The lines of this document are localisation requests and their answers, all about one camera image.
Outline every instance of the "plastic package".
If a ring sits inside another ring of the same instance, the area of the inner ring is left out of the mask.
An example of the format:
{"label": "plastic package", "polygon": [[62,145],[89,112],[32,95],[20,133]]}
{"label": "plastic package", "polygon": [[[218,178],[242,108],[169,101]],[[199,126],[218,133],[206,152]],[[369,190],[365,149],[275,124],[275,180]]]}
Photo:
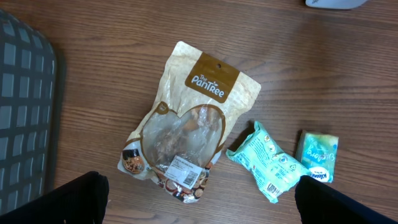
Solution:
{"label": "plastic package", "polygon": [[260,89],[244,73],[179,42],[118,169],[152,179],[185,203],[196,202],[237,118],[250,110]]}
{"label": "plastic package", "polygon": [[338,137],[303,131],[296,159],[311,171],[311,177],[332,183],[335,173]]}
{"label": "plastic package", "polygon": [[226,155],[250,171],[260,191],[271,203],[277,203],[278,196],[311,172],[286,154],[261,123],[256,121],[254,129],[235,152],[227,150]]}

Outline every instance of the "wood grain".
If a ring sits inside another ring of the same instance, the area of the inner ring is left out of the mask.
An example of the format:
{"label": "wood grain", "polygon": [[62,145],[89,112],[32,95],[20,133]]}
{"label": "wood grain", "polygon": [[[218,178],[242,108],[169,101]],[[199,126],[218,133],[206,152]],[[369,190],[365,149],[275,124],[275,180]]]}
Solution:
{"label": "wood grain", "polygon": [[239,145],[254,120],[289,154],[301,129],[339,136],[331,186],[398,220],[397,1],[370,0],[352,11],[312,9],[298,0],[8,0],[0,6],[67,58],[55,185],[89,170],[108,176],[105,223],[300,223],[293,189],[271,204],[224,155],[192,205],[117,170],[179,40],[262,85],[226,146]]}

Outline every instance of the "brown label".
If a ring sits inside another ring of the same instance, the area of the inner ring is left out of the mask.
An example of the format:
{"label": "brown label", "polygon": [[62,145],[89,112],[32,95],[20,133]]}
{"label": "brown label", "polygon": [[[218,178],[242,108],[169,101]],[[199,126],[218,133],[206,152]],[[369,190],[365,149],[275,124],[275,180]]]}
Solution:
{"label": "brown label", "polygon": [[234,87],[238,75],[239,70],[202,53],[185,80],[185,85],[224,103]]}

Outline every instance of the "barcode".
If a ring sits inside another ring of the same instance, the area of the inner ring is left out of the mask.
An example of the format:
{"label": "barcode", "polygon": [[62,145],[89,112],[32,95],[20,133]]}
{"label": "barcode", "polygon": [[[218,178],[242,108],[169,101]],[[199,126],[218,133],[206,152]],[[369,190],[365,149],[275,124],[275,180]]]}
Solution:
{"label": "barcode", "polygon": [[190,171],[183,183],[187,184],[188,186],[191,186],[192,182],[196,180],[197,176],[198,176],[197,173]]}
{"label": "barcode", "polygon": [[268,187],[267,187],[267,191],[268,191],[268,193],[270,193],[272,196],[274,196],[274,197],[278,197],[278,196],[280,196],[281,195],[281,191],[277,188],[277,187],[275,187],[272,183],[269,183],[268,184]]}

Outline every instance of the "white label sticker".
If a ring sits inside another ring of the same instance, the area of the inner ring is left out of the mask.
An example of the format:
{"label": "white label sticker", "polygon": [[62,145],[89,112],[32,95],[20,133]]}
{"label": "white label sticker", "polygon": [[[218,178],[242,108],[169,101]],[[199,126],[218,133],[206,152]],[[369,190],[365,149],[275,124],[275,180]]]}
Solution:
{"label": "white label sticker", "polygon": [[180,185],[188,189],[192,189],[195,182],[198,180],[201,171],[201,167],[198,167],[179,156],[175,156],[164,175],[170,180],[174,180]]}

